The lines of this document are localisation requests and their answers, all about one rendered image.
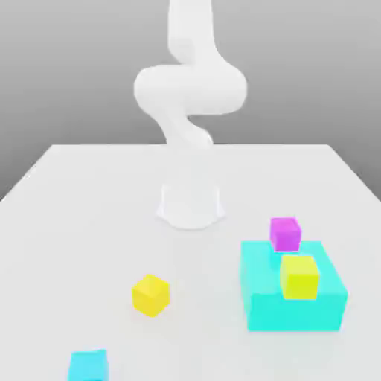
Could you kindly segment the small magenta cube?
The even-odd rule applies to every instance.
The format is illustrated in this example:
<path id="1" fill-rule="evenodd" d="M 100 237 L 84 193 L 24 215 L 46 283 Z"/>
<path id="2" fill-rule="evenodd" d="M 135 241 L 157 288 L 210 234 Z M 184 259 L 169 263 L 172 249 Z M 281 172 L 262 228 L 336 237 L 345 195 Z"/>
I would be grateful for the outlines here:
<path id="1" fill-rule="evenodd" d="M 275 252 L 297 252 L 301 243 L 301 227 L 295 217 L 270 220 L 270 242 Z"/>

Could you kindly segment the small lime yellow cube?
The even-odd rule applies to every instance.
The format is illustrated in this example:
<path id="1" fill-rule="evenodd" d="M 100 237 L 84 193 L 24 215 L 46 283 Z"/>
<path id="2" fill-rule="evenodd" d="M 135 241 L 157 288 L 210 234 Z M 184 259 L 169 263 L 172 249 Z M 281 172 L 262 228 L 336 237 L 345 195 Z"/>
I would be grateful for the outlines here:
<path id="1" fill-rule="evenodd" d="M 320 272 L 309 255 L 285 254 L 281 258 L 280 285 L 286 300 L 315 300 Z"/>

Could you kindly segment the small light blue cube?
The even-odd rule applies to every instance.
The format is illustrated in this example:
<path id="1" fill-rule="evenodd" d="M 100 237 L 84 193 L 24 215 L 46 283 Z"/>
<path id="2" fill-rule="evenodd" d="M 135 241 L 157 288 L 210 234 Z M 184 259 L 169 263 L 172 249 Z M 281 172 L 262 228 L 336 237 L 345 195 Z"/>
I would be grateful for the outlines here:
<path id="1" fill-rule="evenodd" d="M 67 381 L 109 381 L 109 363 L 106 350 L 73 352 Z"/>

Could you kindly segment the large cyan box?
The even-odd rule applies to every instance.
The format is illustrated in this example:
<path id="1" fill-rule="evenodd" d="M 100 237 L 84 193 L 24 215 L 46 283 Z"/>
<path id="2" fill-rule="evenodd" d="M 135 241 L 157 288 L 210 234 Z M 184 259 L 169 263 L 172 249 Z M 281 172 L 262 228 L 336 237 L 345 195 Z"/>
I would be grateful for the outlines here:
<path id="1" fill-rule="evenodd" d="M 286 300 L 281 291 L 283 252 L 266 240 L 240 246 L 240 288 L 250 331 L 338 331 L 348 290 L 320 241 L 303 241 L 298 254 L 314 258 L 320 272 L 316 299 Z"/>

